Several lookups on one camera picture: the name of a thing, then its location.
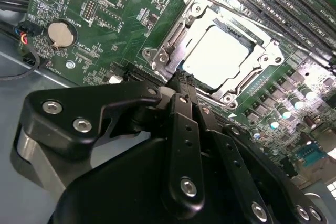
screw hole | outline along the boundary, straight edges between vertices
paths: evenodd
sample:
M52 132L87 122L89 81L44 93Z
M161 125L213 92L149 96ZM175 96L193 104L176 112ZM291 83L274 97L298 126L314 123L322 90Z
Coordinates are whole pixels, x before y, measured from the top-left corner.
M227 147L230 151L233 150L233 148L232 148L232 146L231 146L230 144L226 144L226 147Z
M280 57L275 58L275 63L280 63L282 59Z
M233 163L235 164L235 166L237 166L238 168L241 168L241 165L238 161L234 160Z
M186 139L184 142L185 142L185 144L186 144L188 147L192 147L192 146L193 146L193 143L190 142L188 139Z
M154 89L148 88L147 89L150 94L156 95L157 92Z

screw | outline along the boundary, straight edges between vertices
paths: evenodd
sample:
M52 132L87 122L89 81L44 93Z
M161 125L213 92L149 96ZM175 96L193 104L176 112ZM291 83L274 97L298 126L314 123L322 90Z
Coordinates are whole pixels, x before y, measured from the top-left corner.
M236 135L239 135L239 130L237 130L236 128L232 127L231 128L232 132L235 133Z
M277 57L277 58L275 58L275 63L280 63L280 62L282 62L282 59L280 58L280 57Z
M53 114L53 115L58 114L63 110L62 105L54 101L47 101L43 103L42 108L48 114Z
M299 205L296 206L296 210L298 211L299 215L305 219L305 220L309 220L309 215L308 213Z
M74 123L72 125L76 131L79 131L81 133L87 133L92 129L91 123L83 118L78 118L74 120Z
M160 57L160 62L165 63L166 62L166 58L164 56L161 56Z
M262 221L262 222L266 222L267 221L267 214L265 212L265 210L261 207L261 205L259 205L256 202L252 202L252 211L255 214L255 216L257 216L257 218Z
M151 94L156 94L156 91L154 90L154 89L147 89L148 90L148 92L150 92Z
M145 50L144 55L149 57L151 55L151 52L149 50Z
M202 110L204 111L205 114L210 114L210 110L206 107L203 107Z
M65 66L68 68L68 69L74 69L76 64L72 61L72 60L67 60L67 62L65 63Z
M185 100L183 97L180 97L180 101L183 102L183 103L187 103L188 101Z
M180 183L181 190L189 197L195 197L197 194L197 188L195 184L187 178L183 178Z
M318 221L322 221L321 216L318 214L318 212L316 212L313 208L309 208L311 214L318 220Z
M279 155L279 150L278 150L278 149L274 149L274 150L272 151L272 155L273 155L273 156L278 156L278 155Z

